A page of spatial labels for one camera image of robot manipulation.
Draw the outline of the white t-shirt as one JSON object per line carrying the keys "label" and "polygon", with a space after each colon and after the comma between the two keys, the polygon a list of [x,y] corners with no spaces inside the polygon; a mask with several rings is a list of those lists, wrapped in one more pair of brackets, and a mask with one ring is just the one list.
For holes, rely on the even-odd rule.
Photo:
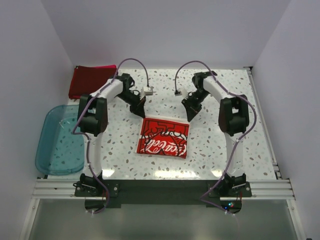
{"label": "white t-shirt", "polygon": [[189,133],[185,119],[147,116],[141,121],[136,153],[185,159]]}

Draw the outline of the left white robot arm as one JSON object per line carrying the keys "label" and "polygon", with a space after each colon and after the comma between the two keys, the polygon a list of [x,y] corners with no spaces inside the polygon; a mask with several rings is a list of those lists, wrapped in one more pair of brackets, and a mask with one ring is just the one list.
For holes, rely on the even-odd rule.
{"label": "left white robot arm", "polygon": [[120,98],[129,105],[132,114],[141,118],[146,117],[146,96],[143,92],[131,88],[135,85],[134,79],[128,73],[110,78],[98,90],[83,94],[79,99],[76,127],[79,135],[84,139],[84,168],[86,177],[98,178],[103,170],[101,165],[102,137],[108,126],[108,103]]}

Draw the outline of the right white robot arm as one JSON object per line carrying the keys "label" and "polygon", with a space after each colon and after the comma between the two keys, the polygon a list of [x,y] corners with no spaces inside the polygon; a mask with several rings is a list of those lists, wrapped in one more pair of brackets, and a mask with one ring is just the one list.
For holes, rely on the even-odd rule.
{"label": "right white robot arm", "polygon": [[228,91],[216,75],[213,71],[195,73],[192,82],[196,90],[185,95],[181,103],[188,122],[201,111],[202,102],[208,95],[219,103],[218,126],[225,136],[228,158],[222,189],[227,196],[233,197],[247,181],[243,170],[243,134],[250,123],[248,99]]}

